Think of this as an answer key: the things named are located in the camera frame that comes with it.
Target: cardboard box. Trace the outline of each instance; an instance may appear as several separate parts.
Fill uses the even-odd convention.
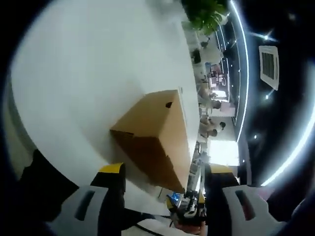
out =
[[[177,90],[146,94],[111,128],[111,134],[153,184],[184,193],[190,156]]]

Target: potted plant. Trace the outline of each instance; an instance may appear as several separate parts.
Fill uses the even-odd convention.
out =
[[[226,13],[224,0],[181,0],[192,27],[206,35],[214,32]]]

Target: desk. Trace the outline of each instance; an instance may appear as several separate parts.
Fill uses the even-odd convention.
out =
[[[103,165],[124,161],[126,207],[165,214],[156,200],[160,189],[144,181],[109,135],[144,94],[181,88],[193,155],[199,112],[181,21],[165,21],[148,2],[54,1],[19,45],[11,77],[22,123],[57,170],[82,186]]]

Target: led strip light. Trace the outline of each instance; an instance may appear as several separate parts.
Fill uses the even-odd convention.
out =
[[[244,113],[243,113],[243,117],[242,117],[242,122],[241,122],[241,127],[240,127],[240,132],[238,134],[238,137],[237,137],[237,142],[240,140],[240,136],[242,134],[242,129],[243,129],[243,125],[244,125],[244,120],[245,120],[245,115],[246,115],[246,110],[247,110],[247,101],[248,101],[248,90],[249,90],[249,80],[250,80],[250,75],[249,75],[249,72],[250,72],[250,67],[249,67],[249,59],[248,59],[248,50],[247,50],[247,43],[246,43],[246,38],[245,38],[245,32],[244,32],[244,29],[243,29],[243,25],[242,25],[242,22],[241,22],[241,18],[240,18],[240,15],[237,11],[237,8],[235,6],[235,3],[233,0],[231,0],[231,5],[232,5],[232,8],[233,10],[235,11],[235,14],[236,14],[236,17],[237,17],[237,20],[240,24],[240,27],[241,27],[241,31],[242,31],[242,36],[243,36],[243,39],[244,39],[244,46],[245,46],[245,53],[246,53],[246,73],[247,73],[247,84],[246,84],[246,97],[245,97],[245,107],[244,107]]]
[[[220,47],[220,42],[219,42],[219,38],[218,38],[217,31],[216,31],[216,36],[217,36],[217,41],[218,41],[219,50],[220,50],[220,52],[221,52],[221,47]],[[224,73],[224,67],[223,67],[223,61],[222,61],[222,59],[221,59],[221,65],[222,65],[222,72]]]
[[[220,24],[219,24],[219,27],[220,27],[220,31],[221,31],[221,35],[222,35],[222,39],[223,39],[224,49],[226,50],[223,31],[222,31]],[[227,80],[227,90],[228,90],[228,102],[230,102],[230,74],[229,74],[229,70],[228,70],[229,67],[228,67],[228,59],[227,58],[226,58],[226,64],[227,64],[227,78],[226,78],[226,80]]]
[[[280,168],[269,179],[267,179],[265,182],[263,182],[261,184],[261,186],[266,186],[266,185],[270,184],[276,177],[278,177],[293,162],[293,160],[297,157],[297,155],[300,153],[300,151],[304,147],[307,139],[309,138],[309,136],[312,132],[314,125],[315,125],[315,104],[313,104],[313,111],[312,111],[310,121],[307,124],[306,129],[304,131],[304,134],[303,134],[301,140],[299,141],[298,145],[293,150],[293,152],[291,153],[289,158],[280,166]]]
[[[233,28],[234,34],[236,36],[233,23],[232,23],[232,28]],[[241,62],[240,62],[240,55],[239,55],[239,50],[238,50],[237,43],[236,43],[236,48],[237,48],[237,55],[238,55],[238,64],[240,66]],[[241,73],[239,72],[239,87],[238,87],[238,97],[239,98],[240,98],[240,94],[241,94]],[[236,110],[236,116],[235,116],[235,121],[234,121],[235,123],[237,122],[239,108],[240,108],[240,99],[238,99],[238,103],[237,103],[237,110]]]

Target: air vent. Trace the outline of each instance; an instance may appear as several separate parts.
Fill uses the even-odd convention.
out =
[[[274,90],[279,87],[279,55],[275,46],[259,46],[260,78]]]

